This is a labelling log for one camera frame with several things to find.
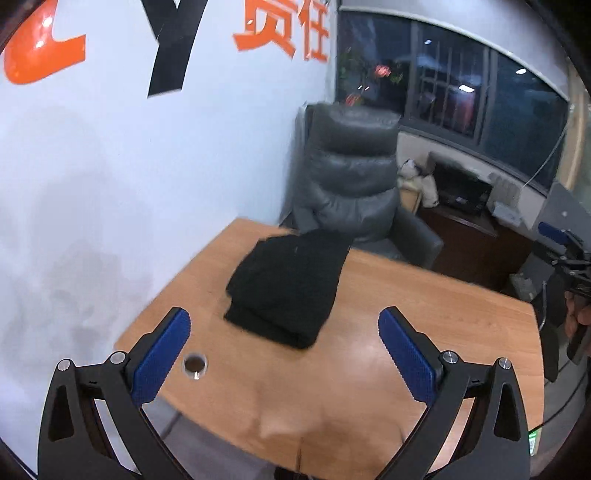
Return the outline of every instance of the metal screw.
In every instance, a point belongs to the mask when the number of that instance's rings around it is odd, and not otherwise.
[[[70,368],[70,361],[67,358],[63,359],[62,361],[60,361],[60,363],[57,364],[57,369],[60,372],[65,372],[69,368]]]
[[[123,360],[125,360],[125,353],[115,352],[115,353],[113,353],[113,355],[111,355],[109,360],[111,360],[112,364],[115,364],[115,365],[120,364]]]
[[[443,360],[448,364],[455,364],[457,363],[457,353],[451,350],[445,351],[443,352]]]
[[[505,370],[510,370],[512,367],[511,364],[511,360],[509,360],[508,358],[499,358],[499,365],[501,368],[505,369]]]

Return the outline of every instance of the window sill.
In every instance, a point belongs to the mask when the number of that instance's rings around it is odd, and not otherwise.
[[[526,181],[529,180],[529,177],[526,177],[522,173],[517,172],[516,170],[510,168],[509,166],[507,166],[506,164],[503,164],[502,162],[493,160],[492,158],[489,158],[489,157],[487,157],[487,156],[485,156],[485,155],[483,155],[483,154],[481,154],[469,147],[458,144],[454,141],[448,140],[446,138],[442,138],[438,135],[434,135],[429,132],[425,132],[425,131],[420,130],[414,126],[410,126],[408,124],[408,122],[409,122],[408,119],[405,119],[405,118],[400,119],[400,131],[409,133],[411,135],[416,135],[417,137],[426,138],[427,140],[431,140],[431,141],[440,143],[441,145],[445,145],[447,147],[455,148],[456,150],[459,150],[467,155],[471,155],[472,157],[475,157],[478,160],[482,160],[482,161],[488,163],[489,165],[492,165],[493,167],[498,168],[499,170],[502,170],[507,175],[511,176],[512,179],[516,180],[519,183],[519,186],[523,185]],[[531,187],[533,190],[535,190],[539,194],[543,195],[544,197],[548,196],[548,189],[546,187],[540,185],[539,183],[537,183],[535,180],[529,182],[528,187]]]

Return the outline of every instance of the black cloth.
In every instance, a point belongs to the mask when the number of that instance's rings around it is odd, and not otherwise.
[[[310,347],[335,302],[351,240],[319,229],[259,241],[228,283],[226,320],[275,342]]]

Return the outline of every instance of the desk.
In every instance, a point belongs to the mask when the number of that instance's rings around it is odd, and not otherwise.
[[[529,304],[352,249],[330,318],[307,351],[272,343],[223,320],[225,287],[259,238],[285,232],[238,219],[182,270],[117,341],[128,351],[172,306],[192,319],[191,337],[161,389],[186,417],[254,455],[326,480],[373,479],[420,418],[378,336],[379,312],[396,305],[441,350],[515,366],[530,428],[540,423],[544,376]],[[204,353],[191,380],[183,356]],[[435,467],[446,463],[466,422],[465,401]]]
[[[458,280],[501,291],[531,252],[533,240],[525,226],[500,225],[488,210],[471,215],[438,205],[417,215],[443,240],[433,271]]]

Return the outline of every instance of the white cable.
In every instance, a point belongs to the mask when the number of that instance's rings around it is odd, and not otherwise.
[[[558,137],[558,140],[556,141],[556,145],[554,146],[554,148],[550,152],[550,155],[548,155],[548,158],[546,158],[545,162],[542,163],[540,168],[538,168],[538,171],[535,172],[534,175],[523,184],[523,186],[520,188],[520,191],[523,190],[525,187],[527,187],[528,183],[531,182],[534,178],[536,178],[538,176],[538,173],[540,173],[542,171],[542,168],[544,168],[546,166],[546,164],[550,161],[550,159],[552,158],[552,155],[554,155],[554,152],[556,152],[556,149],[560,145],[560,142],[562,141],[564,134],[566,133],[566,129],[569,126],[571,117],[572,117],[572,115],[569,115],[569,117],[567,118],[566,123],[564,124],[564,128],[562,129],[562,133]]]

